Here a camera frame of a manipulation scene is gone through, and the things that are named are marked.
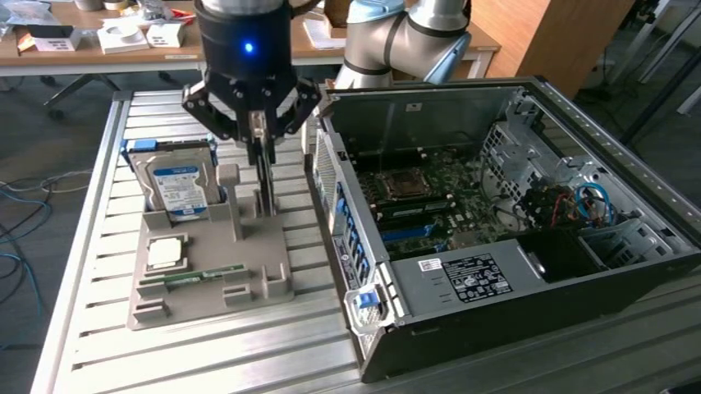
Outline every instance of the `blue cable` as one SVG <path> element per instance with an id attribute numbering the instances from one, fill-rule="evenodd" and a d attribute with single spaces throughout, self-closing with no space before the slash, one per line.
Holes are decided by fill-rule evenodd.
<path id="1" fill-rule="evenodd" d="M 16 201 L 19 203 L 39 204 L 39 205 L 41 205 L 41 207 L 44 207 L 44 217 L 33 225 L 33 227 L 31 227 L 27 231 L 24 231 L 19 236 L 5 236 L 4 239 L 0 239 L 0 244 L 7 244 L 8 242 L 16 241 L 20 238 L 23 238 L 24 236 L 29 235 L 33 231 L 36 231 L 37 228 L 41 227 L 41 225 L 45 223 L 45 221 L 48 220 L 48 218 L 52 215 L 52 206 L 49 204 L 47 204 L 44 201 L 39 201 L 37 199 L 23 199 L 20 197 L 17 197 L 16 195 L 12 195 L 11 193 L 4 191 L 3 189 L 0 189 L 0 195 L 4 195 L 5 197 L 8 197 L 9 199 L 12 199 L 13 201 Z"/>
<path id="2" fill-rule="evenodd" d="M 16 254 L 0 253 L 0 257 L 13 259 L 15 261 L 20 262 L 21 266 L 24 267 L 24 270 L 27 271 L 27 274 L 29 276 L 29 284 L 32 285 L 33 295 L 36 296 L 36 319 L 39 322 L 41 320 L 43 309 L 41 309 L 40 289 L 39 289 L 39 286 L 36 285 L 36 277 L 33 275 L 32 267 L 29 266 L 27 261 L 24 261 L 24 259 Z M 28 333 L 29 333 L 29 330 L 24 330 L 23 333 L 19 335 L 17 339 L 23 339 L 28 335 Z M 4 345 L 0 345 L 0 350 L 5 350 L 11 345 L 12 343 L 9 342 L 7 342 Z"/>
<path id="3" fill-rule="evenodd" d="M 574 201 L 576 201 L 576 204 L 577 204 L 577 209 L 580 210 L 580 213 L 582 214 L 584 217 L 589 218 L 589 213 L 586 211 L 586 209 L 582 207 L 582 197 L 580 196 L 580 191 L 582 189 L 586 189 L 586 188 L 592 188 L 592 189 L 597 189 L 601 193 L 601 198 L 604 199 L 604 205 L 606 207 L 606 211 L 608 211 L 608 214 L 609 214 L 609 226 L 613 225 L 613 209 L 612 209 L 612 202 L 609 200 L 609 194 L 606 193 L 606 190 L 604 189 L 604 186 L 601 186 L 600 184 L 596 184 L 596 183 L 584 183 L 580 185 L 580 187 L 576 188 L 574 190 Z"/>

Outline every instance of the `paper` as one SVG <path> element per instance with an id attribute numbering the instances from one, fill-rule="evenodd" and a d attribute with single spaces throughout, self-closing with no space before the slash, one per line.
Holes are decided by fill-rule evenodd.
<path id="1" fill-rule="evenodd" d="M 345 48 L 346 39 L 333 39 L 329 35 L 329 29 L 323 21 L 314 19 L 304 20 L 304 30 L 307 31 L 308 40 L 316 49 Z"/>

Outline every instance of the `motherboard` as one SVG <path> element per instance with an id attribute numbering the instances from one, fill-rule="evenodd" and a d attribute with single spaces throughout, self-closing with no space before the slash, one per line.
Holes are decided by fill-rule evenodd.
<path id="1" fill-rule="evenodd" d="M 391 260 L 489 244 L 515 230 L 495 215 L 498 196 L 485 193 L 485 163 L 470 151 L 445 147 L 355 159 Z"/>

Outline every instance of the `gray floor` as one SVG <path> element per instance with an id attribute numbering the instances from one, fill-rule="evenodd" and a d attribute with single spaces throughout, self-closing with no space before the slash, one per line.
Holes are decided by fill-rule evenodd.
<path id="1" fill-rule="evenodd" d="M 632 32 L 618 34 L 606 54 L 612 59 L 620 58 L 625 42 L 630 39 Z M 616 95 L 610 102 L 582 105 L 612 132 L 618 131 L 606 111 L 614 112 L 618 124 L 628 127 L 689 56 L 689 48 L 681 48 L 674 52 L 673 58 L 665 63 L 654 79 L 645 86 L 634 86 L 636 98 L 621 94 Z M 119 75 L 112 79 L 123 89 L 131 90 L 176 89 L 183 83 L 198 80 L 198 73 L 194 71 L 175 72 L 172 75 L 178 80 L 174 85 L 159 80 L 155 73 Z M 9 79 L 11 84 L 19 81 L 19 78 Z M 71 81 L 71 77 L 59 77 L 57 81 L 64 85 Z M 637 142 L 637 150 L 644 159 L 696 204 L 701 204 L 698 186 L 701 106 L 694 108 L 689 117 L 672 113 L 672 110 L 700 84 L 701 69 L 696 70 L 680 92 L 657 113 L 650 122 L 654 127 L 644 131 L 644 137 Z M 99 83 L 91 83 L 77 95 L 61 103 L 59 107 L 65 111 L 67 119 L 55 122 L 45 117 L 41 108 L 43 101 L 55 91 L 56 88 L 44 86 L 37 77 L 28 77 L 15 92 L 0 94 L 0 130 L 3 131 L 0 180 L 3 181 L 25 176 L 55 175 L 92 166 L 111 92 Z M 75 179 L 65 184 L 65 187 L 80 184 L 86 179 Z M 43 197 L 41 194 L 25 194 L 25 196 Z M 81 202 L 83 192 L 56 195 L 52 198 L 53 215 L 49 222 L 20 241 L 49 307 L 57 294 Z M 17 207 L 19 204 L 12 204 L 7 199 L 0 198 L 0 223 L 5 226 L 13 225 L 33 208 Z M 0 245 L 0 251 L 9 252 L 9 246 Z M 8 286 L 7 281 L 0 282 L 0 294 L 5 294 Z M 31 386 L 48 321 L 47 315 L 40 322 L 36 321 L 35 316 L 33 294 L 25 284 L 12 300 L 0 305 L 0 341 L 16 338 L 19 343 L 27 345 L 16 350 L 0 351 L 1 393 L 24 393 Z M 28 334 L 17 337 L 17 332 L 28 332 Z"/>

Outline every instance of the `blue ram slot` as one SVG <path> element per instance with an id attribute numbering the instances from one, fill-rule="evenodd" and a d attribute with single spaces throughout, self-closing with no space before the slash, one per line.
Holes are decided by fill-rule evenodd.
<path id="1" fill-rule="evenodd" d="M 435 224 L 427 224 L 426 226 L 406 228 L 405 230 L 387 231 L 382 233 L 382 240 L 385 242 L 402 241 L 407 238 L 417 238 L 418 236 L 430 236 L 434 231 Z"/>

